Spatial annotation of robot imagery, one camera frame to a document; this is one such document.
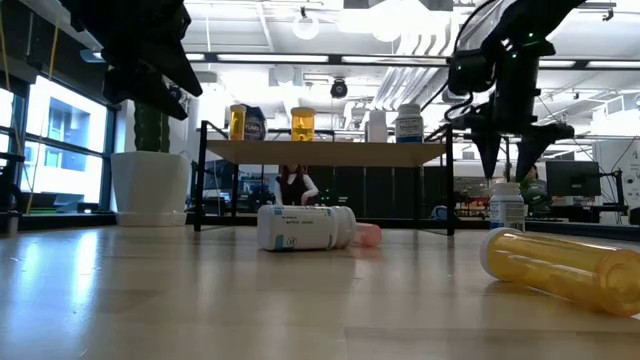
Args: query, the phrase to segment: shelf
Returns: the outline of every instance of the shelf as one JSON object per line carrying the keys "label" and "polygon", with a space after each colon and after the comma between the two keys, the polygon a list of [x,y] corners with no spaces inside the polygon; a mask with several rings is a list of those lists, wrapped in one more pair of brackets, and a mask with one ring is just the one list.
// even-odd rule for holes
{"label": "shelf", "polygon": [[443,144],[208,140],[207,149],[234,164],[420,167]]}

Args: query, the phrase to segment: fluorescent light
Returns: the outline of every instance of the fluorescent light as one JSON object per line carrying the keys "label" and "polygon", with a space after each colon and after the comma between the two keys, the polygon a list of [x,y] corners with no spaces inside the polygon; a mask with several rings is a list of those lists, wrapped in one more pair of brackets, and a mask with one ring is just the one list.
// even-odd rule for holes
{"label": "fluorescent light", "polygon": [[342,61],[347,64],[385,64],[385,65],[422,65],[447,66],[446,57],[419,56],[343,56]]}
{"label": "fluorescent light", "polygon": [[204,61],[204,54],[187,54],[187,60],[189,61]]}
{"label": "fluorescent light", "polygon": [[328,63],[327,55],[219,54],[218,61],[263,63]]}
{"label": "fluorescent light", "polygon": [[570,60],[540,60],[541,67],[562,67],[570,68],[576,64],[575,61]]}
{"label": "fluorescent light", "polygon": [[590,61],[588,68],[634,68],[640,69],[640,61]]}

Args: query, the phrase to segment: ceiling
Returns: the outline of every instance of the ceiling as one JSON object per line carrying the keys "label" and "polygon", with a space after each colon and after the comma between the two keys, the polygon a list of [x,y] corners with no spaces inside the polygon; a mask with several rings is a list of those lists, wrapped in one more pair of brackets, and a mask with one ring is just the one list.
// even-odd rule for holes
{"label": "ceiling", "polygon": [[[47,20],[61,26],[87,47],[99,49],[99,45],[90,36],[75,33],[67,25],[68,13],[57,1],[22,1]],[[318,35],[312,40],[303,40],[292,31],[293,21],[300,13],[301,1],[288,4],[286,1],[288,0],[185,0],[192,17],[192,24],[183,40],[185,50],[323,54],[392,54],[403,51],[403,42],[399,39],[383,42],[371,34],[378,29],[398,26],[392,14],[383,13],[368,24],[360,24],[362,13],[344,11],[343,0],[308,2],[307,15],[319,19],[319,30]],[[550,36],[557,55],[569,58],[640,60],[640,36],[636,36],[640,34],[640,1],[617,0],[616,3],[613,19],[606,22],[602,20],[602,16],[606,14],[605,10],[574,10]],[[429,21],[411,19],[407,22],[423,26],[421,31],[438,41],[444,36],[447,22],[450,22],[452,28],[456,28],[471,10],[473,8],[468,6],[456,7],[452,14],[446,15],[444,22],[440,21],[440,15],[428,18]],[[431,16],[418,11],[416,13],[421,17]],[[326,75],[329,82],[335,77],[346,78],[349,97],[333,100],[326,81],[305,82],[294,94],[286,91],[286,95],[283,95],[282,89],[269,86],[271,66],[198,64],[194,68],[196,71],[215,72],[231,98],[262,107],[267,117],[287,111],[287,103],[290,101],[283,99],[283,96],[296,99],[293,102],[297,105],[314,107],[319,112],[342,115],[350,101],[371,101],[380,91],[381,84],[390,79],[392,72],[384,67],[299,67],[303,74]],[[572,112],[570,120],[586,121],[590,119],[591,111],[603,104],[600,99],[608,99],[607,97],[610,98],[611,94],[618,91],[640,92],[640,71],[541,71],[538,86],[543,89],[541,99],[544,104],[538,102],[535,112],[541,119],[548,117],[549,112],[558,115],[562,114],[564,109],[573,107],[583,111]],[[427,121],[434,126],[437,125],[445,109],[446,106],[438,108],[436,105],[435,109],[425,113],[429,117]]]}

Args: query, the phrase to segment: white bottle cap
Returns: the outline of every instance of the white bottle cap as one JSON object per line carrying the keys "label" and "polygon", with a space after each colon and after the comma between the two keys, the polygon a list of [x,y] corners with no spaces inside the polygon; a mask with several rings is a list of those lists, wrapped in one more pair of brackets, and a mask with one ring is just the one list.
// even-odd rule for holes
{"label": "white bottle cap", "polygon": [[482,265],[484,271],[487,272],[487,274],[493,276],[496,279],[498,279],[498,277],[491,271],[491,268],[489,267],[489,245],[494,239],[499,238],[504,234],[518,235],[522,234],[522,232],[511,228],[496,228],[489,231],[487,237],[482,240],[482,244],[480,245],[480,264]]}

